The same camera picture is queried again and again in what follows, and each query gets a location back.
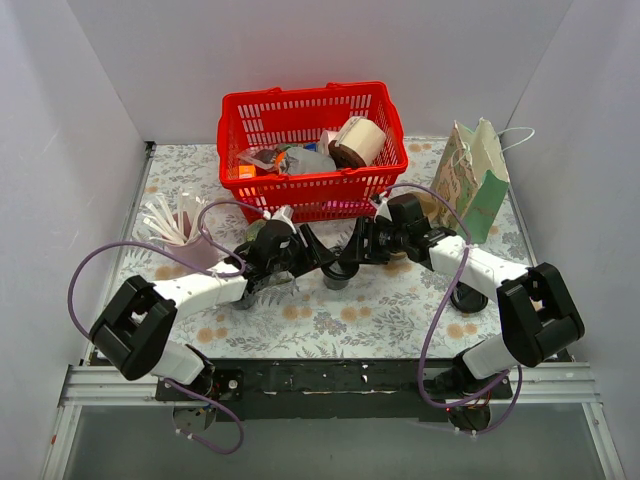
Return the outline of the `black coffee cup lid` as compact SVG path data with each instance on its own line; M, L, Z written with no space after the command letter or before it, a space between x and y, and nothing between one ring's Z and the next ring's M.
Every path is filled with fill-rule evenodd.
M332 271L338 274L344 274L353 278L359 271L360 265L357 262L346 262L341 260L335 260L331 263L325 264L321 267L321 271Z

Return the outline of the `black paper coffee cup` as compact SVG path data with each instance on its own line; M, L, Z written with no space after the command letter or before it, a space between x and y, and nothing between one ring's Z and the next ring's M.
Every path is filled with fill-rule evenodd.
M324 271L323 282L329 290L339 291L348 286L350 277L332 271Z

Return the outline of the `brown cardboard cup carrier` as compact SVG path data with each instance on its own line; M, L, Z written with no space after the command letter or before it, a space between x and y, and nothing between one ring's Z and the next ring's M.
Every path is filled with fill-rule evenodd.
M415 193L418 198L423 214L427 217L431 226L444 226L443 215L444 206L442 203L429 193L418 191Z

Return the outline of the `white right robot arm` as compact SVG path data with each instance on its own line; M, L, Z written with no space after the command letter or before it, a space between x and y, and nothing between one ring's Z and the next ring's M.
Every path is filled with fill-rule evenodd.
M516 366L535 367L584 336L581 316L555 266L529 267L472 247L453 230L431 226L414 194L379 198L374 205L373 216L357 220L326 278L347 282L360 265L384 264L403 252L498 307L500 333L457 354L452 367L432 380L436 388L475 397L489 378Z

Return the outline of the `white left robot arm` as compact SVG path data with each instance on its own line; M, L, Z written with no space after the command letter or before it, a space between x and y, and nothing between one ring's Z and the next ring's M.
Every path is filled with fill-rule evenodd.
M336 259L306 224L295 228L269 220L254 241L205 273L148 282L139 275L117 290L89 331L89 339L128 380L150 374L178 382L193 400L213 386L207 358L195 348L169 339L176 320L220 304L249 299L274 274L302 276Z

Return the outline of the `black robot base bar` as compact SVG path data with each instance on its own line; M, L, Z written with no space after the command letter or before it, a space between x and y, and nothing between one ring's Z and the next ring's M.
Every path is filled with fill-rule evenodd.
M420 396L416 359L217 359L195 390L242 420L446 421Z

